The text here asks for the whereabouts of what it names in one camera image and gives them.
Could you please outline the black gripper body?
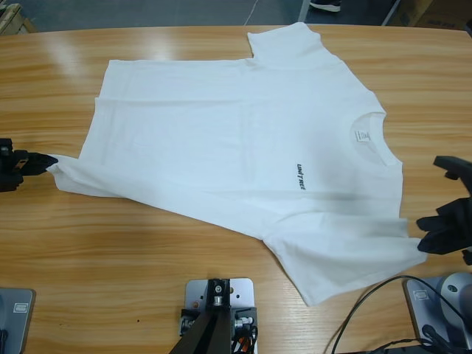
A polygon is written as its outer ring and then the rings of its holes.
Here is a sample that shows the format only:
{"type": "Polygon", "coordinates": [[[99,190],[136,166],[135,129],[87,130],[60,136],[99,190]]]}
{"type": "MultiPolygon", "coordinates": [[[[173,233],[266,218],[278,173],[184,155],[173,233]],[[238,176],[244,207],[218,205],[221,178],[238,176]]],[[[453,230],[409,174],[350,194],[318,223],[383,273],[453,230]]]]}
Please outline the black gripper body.
{"type": "Polygon", "coordinates": [[[11,192],[23,182],[22,167],[28,162],[26,150],[12,150],[1,147],[1,191],[11,192]]]}
{"type": "Polygon", "coordinates": [[[440,233],[454,234],[463,242],[462,258],[471,265],[471,197],[459,198],[437,209],[437,214],[448,222],[448,230],[440,233]]]}

